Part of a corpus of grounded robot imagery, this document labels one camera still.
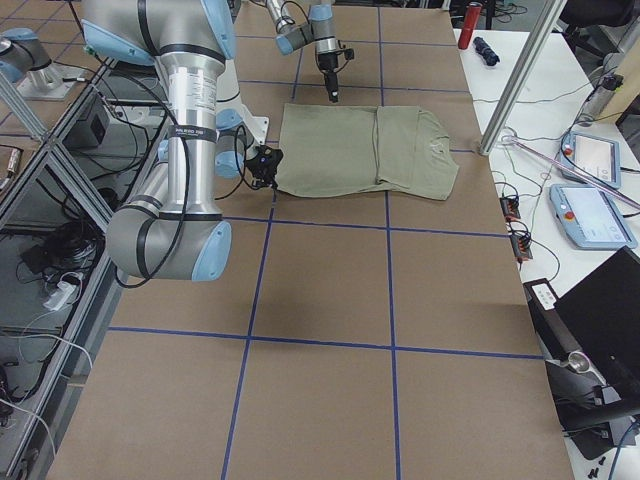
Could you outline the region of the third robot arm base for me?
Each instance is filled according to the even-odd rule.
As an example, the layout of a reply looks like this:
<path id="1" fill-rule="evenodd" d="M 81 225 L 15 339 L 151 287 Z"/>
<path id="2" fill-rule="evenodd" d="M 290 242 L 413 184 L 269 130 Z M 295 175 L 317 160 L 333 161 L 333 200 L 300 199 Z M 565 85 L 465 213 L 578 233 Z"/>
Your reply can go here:
<path id="1" fill-rule="evenodd" d="M 61 101 L 85 78 L 82 67 L 55 64 L 38 36 L 24 27 L 1 33 L 1 73 L 28 100 Z"/>

